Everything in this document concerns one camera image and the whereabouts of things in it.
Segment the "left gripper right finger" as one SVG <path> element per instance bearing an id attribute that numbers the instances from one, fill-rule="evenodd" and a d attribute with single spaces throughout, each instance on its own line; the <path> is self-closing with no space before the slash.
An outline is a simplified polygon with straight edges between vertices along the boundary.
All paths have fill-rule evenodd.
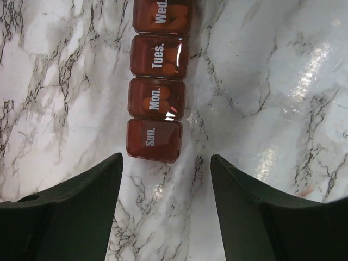
<path id="1" fill-rule="evenodd" d="M 227 260 L 347 260 L 347 199 L 277 190 L 215 154 L 210 163 Z"/>

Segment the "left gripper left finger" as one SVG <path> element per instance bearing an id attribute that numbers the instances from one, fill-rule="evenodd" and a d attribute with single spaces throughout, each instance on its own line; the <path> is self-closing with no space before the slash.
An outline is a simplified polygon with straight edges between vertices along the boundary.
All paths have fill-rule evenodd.
<path id="1" fill-rule="evenodd" d="M 121 153 L 17 202 L 1 203 L 1 260 L 105 260 Z"/>

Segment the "brown weekly pill organizer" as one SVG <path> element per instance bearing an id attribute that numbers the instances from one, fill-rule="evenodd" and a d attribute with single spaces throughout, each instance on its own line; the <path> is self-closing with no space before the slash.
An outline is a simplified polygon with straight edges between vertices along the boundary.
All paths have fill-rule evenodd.
<path id="1" fill-rule="evenodd" d="M 134 1 L 126 151 L 174 163 L 181 151 L 193 1 Z"/>

